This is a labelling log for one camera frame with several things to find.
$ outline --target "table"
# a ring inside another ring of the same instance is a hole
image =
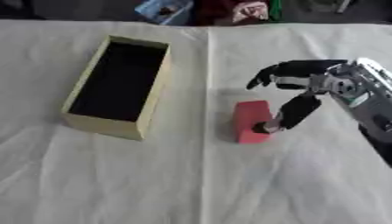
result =
[[[367,56],[392,67],[388,26],[181,28],[0,21],[0,218],[8,223],[390,223],[390,169],[330,98],[264,144],[234,142],[262,67]],[[167,84],[142,143],[68,128],[66,99],[108,34],[168,42]]]

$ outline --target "wooden box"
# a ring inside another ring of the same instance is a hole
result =
[[[167,44],[109,36],[61,113],[78,130],[142,140],[169,70]]]

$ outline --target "robot finger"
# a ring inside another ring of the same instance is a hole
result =
[[[252,89],[262,84],[267,87],[271,83],[270,76],[276,72],[278,65],[268,66],[262,70],[253,78],[247,85],[247,89]]]
[[[345,64],[345,59],[290,60],[280,63],[276,77],[308,78],[311,74],[324,74],[329,67]]]
[[[321,100],[317,99],[314,95],[308,96],[301,94],[294,97],[280,109],[282,113],[280,127],[287,130],[292,129],[319,108],[320,105]]]
[[[347,63],[344,59],[320,59],[320,60],[290,60],[282,62],[277,65],[268,66],[256,75],[256,77],[251,80],[247,89],[252,89],[259,84],[263,86],[268,86],[272,80],[271,75],[276,77],[296,77],[296,78],[309,78],[311,74],[324,74],[329,67],[336,66],[338,64]],[[297,89],[302,87],[282,87]]]

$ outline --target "background object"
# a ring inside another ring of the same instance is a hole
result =
[[[186,0],[149,0],[137,6],[135,11],[159,25],[185,25],[193,7]]]

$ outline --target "red block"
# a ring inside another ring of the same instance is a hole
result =
[[[267,101],[242,101],[235,105],[234,127],[239,144],[259,144],[270,137],[269,134],[253,132],[256,123],[272,119]]]

